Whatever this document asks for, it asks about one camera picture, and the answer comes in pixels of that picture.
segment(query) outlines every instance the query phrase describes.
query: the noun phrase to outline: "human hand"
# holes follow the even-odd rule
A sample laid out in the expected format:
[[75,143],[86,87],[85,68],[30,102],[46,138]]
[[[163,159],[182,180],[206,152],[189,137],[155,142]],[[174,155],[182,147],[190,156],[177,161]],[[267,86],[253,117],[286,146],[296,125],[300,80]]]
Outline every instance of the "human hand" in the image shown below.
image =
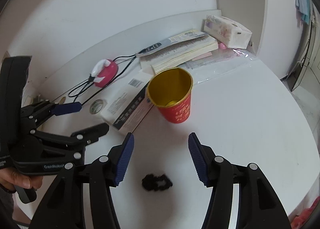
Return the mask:
[[42,186],[43,176],[26,176],[15,168],[0,169],[0,184],[10,191],[15,191],[14,185],[23,188],[39,189]]

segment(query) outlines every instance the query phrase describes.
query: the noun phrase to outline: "white clip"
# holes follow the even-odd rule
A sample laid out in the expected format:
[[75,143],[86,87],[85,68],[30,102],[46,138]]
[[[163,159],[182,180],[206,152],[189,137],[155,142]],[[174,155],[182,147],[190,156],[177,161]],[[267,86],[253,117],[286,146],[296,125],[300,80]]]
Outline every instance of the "white clip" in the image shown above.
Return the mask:
[[102,59],[100,60],[93,68],[91,72],[92,77],[97,77],[99,73],[103,70],[104,67],[110,66],[111,62],[108,59]]

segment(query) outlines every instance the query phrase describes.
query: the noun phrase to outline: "white table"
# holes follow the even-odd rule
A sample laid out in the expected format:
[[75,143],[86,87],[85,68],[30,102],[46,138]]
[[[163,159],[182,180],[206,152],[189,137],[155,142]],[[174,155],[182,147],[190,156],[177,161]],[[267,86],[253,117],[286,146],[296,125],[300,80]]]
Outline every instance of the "white table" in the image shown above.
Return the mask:
[[[237,65],[239,60],[242,59],[216,66]],[[201,228],[211,189],[199,181],[188,151],[191,132],[197,134],[202,144],[211,146],[216,155],[233,164],[257,163],[288,215],[303,200],[320,169],[312,132],[297,103],[277,77],[260,60],[246,60],[245,64],[232,67],[233,71],[199,84],[201,75],[209,73],[210,67],[206,66],[201,73],[200,69],[192,70],[196,85],[189,119],[172,124],[152,108],[134,131],[135,148],[124,181],[111,189],[122,229]],[[135,65],[118,84],[126,82],[138,70],[139,66]],[[101,96],[108,99],[116,88],[114,84]],[[79,113],[52,117],[46,131],[70,135],[99,123],[101,120],[90,115],[88,108],[86,105]],[[111,128],[106,136],[87,146],[85,162],[107,154],[123,139]],[[149,173],[165,173],[173,187],[164,192],[145,191],[141,180]],[[90,224],[88,193],[84,199],[86,222]],[[32,215],[30,212],[35,208],[23,209]],[[237,201],[234,201],[229,228],[235,228],[236,210]]]

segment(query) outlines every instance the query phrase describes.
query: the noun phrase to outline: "black cable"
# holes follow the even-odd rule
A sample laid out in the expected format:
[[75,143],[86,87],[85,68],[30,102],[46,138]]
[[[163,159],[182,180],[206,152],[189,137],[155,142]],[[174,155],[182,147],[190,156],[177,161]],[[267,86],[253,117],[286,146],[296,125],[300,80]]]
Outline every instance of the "black cable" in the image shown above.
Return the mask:
[[76,95],[76,98],[73,100],[73,102],[75,102],[76,100],[77,100],[77,98],[78,98],[78,96],[79,95],[81,95],[81,94],[83,94],[84,92],[86,92],[90,87],[92,87],[93,86],[93,82],[89,85],[90,83],[89,83],[89,81],[84,85],[84,87],[80,90],[80,92]]
[[76,86],[78,86],[76,89],[82,87],[89,79],[86,79],[84,81],[81,81],[79,84],[75,85],[74,87],[70,88],[68,91],[64,92],[63,94],[59,95],[56,99],[52,100],[52,102],[54,102],[55,100],[57,100],[59,97],[63,96],[65,93],[68,93],[71,89],[74,89]]
[[92,99],[93,97],[95,97],[96,95],[98,95],[101,91],[103,91],[107,86],[109,86],[113,81],[115,81],[119,76],[121,76],[126,70],[127,68],[132,64],[132,62],[136,59],[136,57],[134,56],[130,62],[127,64],[127,66],[124,68],[123,71],[121,71],[120,74],[118,74],[117,76],[115,76],[113,79],[110,80],[110,82],[108,84],[106,84],[104,87],[102,87],[99,91],[95,92],[91,97],[89,97],[87,100],[84,101],[84,103],[82,103],[82,105],[84,105],[85,103],[87,103],[90,99]]
[[[135,58],[135,55],[131,55],[131,56],[120,56],[120,57],[116,57],[113,61],[117,60],[117,59],[120,59],[120,58]],[[126,59],[126,60],[123,60],[119,63],[117,63],[117,65],[123,63],[123,62],[126,62],[128,60],[131,60],[131,59]],[[58,96],[55,100],[57,100],[59,97],[63,96],[65,93],[68,93],[68,97],[70,98],[74,98],[75,97],[75,100],[78,98],[79,95],[83,94],[84,92],[86,92],[90,87],[92,87],[93,83],[90,84],[90,86],[88,86],[87,88],[85,88],[88,84],[88,81],[89,81],[89,78],[80,82],[79,84],[77,84],[76,86],[70,88],[68,91],[64,92],[63,94],[61,94],[60,96]],[[75,94],[75,95],[71,95],[74,91],[76,91],[77,89],[79,89],[80,87],[84,86],[81,91],[78,93],[78,94]]]
[[120,58],[132,58],[132,57],[136,57],[136,55],[116,57],[113,61],[116,61],[117,59],[120,59]]
[[73,89],[72,91],[70,91],[69,93],[68,93],[68,97],[70,97],[70,98],[74,98],[74,97],[78,97],[79,95],[81,95],[81,94],[83,94],[84,92],[86,92],[92,85],[93,85],[93,83],[91,83],[91,82],[89,82],[89,81],[87,81],[87,83],[84,83],[84,84],[82,84],[81,86],[79,86],[78,88],[80,88],[80,87],[82,87],[82,86],[84,86],[82,89],[81,89],[81,91],[79,92],[79,93],[77,93],[77,94],[75,94],[75,95],[70,95],[71,94],[71,92],[74,92],[76,89]]

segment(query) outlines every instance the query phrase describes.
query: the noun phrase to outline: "paper cup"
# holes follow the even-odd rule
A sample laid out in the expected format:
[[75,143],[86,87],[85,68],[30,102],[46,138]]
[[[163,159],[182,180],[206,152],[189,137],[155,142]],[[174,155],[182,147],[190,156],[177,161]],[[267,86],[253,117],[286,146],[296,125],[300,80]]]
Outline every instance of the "paper cup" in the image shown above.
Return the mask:
[[147,87],[147,95],[161,114],[172,123],[181,123],[190,115],[191,75],[182,68],[170,68],[157,74]]

